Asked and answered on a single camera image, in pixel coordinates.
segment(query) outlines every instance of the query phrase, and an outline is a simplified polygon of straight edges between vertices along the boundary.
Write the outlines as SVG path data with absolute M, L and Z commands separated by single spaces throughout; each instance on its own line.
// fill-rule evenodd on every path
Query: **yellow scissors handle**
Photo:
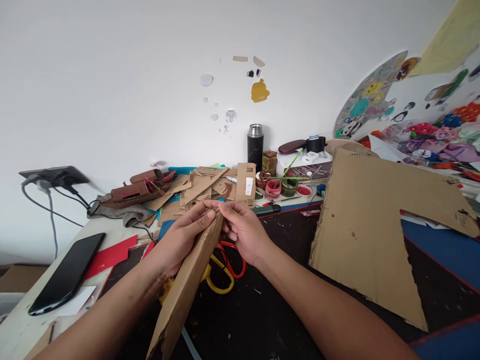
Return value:
M 230 285 L 225 289 L 218 288 L 214 285 L 214 283 L 212 282 L 212 279 L 210 279 L 210 271 L 212 270 L 212 266 L 210 264 L 206 266 L 206 269 L 203 272 L 203 276 L 201 277 L 201 281 L 206 280 L 208 287 L 210 287 L 210 289 L 212 289 L 217 294 L 220 294 L 220 295 L 228 294 L 234 287 L 234 282 L 235 282 L 234 277 L 232 276 L 230 271 L 227 269 L 227 267 L 223 265 L 215 255 L 212 254 L 210 258 L 215 262 L 215 264 L 217 264 L 220 268 L 222 268 L 225 274 L 227 274 L 227 276 L 230 278 Z

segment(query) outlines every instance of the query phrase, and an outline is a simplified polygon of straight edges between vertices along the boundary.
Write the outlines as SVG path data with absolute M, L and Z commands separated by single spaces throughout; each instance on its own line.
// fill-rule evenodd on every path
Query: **yellow paper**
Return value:
M 409 76 L 450 73 L 480 43 L 480 1 L 459 0 Z

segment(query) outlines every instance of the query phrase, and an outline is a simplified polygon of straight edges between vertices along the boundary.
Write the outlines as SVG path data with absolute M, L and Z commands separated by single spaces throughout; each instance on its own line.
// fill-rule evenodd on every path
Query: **black thermos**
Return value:
M 256 165 L 256 172 L 262 171 L 262 155 L 264 152 L 264 133 L 262 125 L 252 124 L 247 135 L 247 160 Z

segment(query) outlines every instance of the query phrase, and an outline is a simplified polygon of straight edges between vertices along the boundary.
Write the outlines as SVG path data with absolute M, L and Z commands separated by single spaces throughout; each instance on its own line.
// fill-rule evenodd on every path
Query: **black desk surface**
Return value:
M 405 342 L 424 338 L 427 333 L 308 266 L 310 244 L 318 218 L 303 217 L 300 210 L 296 209 L 262 217 L 260 221 L 270 238 L 282 250 L 309 271 L 367 306 Z M 465 292 L 465 284 L 407 239 L 405 246 L 431 333 L 480 313 L 480 295 L 475 291 Z M 226 251 L 234 270 L 239 272 L 241 263 L 236 257 L 238 255 L 233 250 Z M 140 261 L 142 253 L 143 248 L 130 251 L 129 258 L 113 269 L 103 293 Z M 227 284 L 225 274 L 219 268 L 218 271 L 214 270 L 211 274 L 214 283 Z M 119 359 L 145 358 L 159 312 L 160 304 L 156 302 L 124 345 L 118 355 Z M 185 328 L 204 360 L 323 359 L 290 306 L 252 266 L 247 266 L 245 276 L 236 280 L 232 291 L 226 295 L 218 295 L 205 282 L 201 283 Z M 180 336 L 171 359 L 191 358 L 187 345 Z

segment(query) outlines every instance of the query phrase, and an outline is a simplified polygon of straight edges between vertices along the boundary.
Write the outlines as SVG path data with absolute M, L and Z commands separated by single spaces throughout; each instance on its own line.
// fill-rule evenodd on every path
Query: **white label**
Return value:
M 252 195 L 252 187 L 254 186 L 254 178 L 247 177 L 245 182 L 245 195 Z

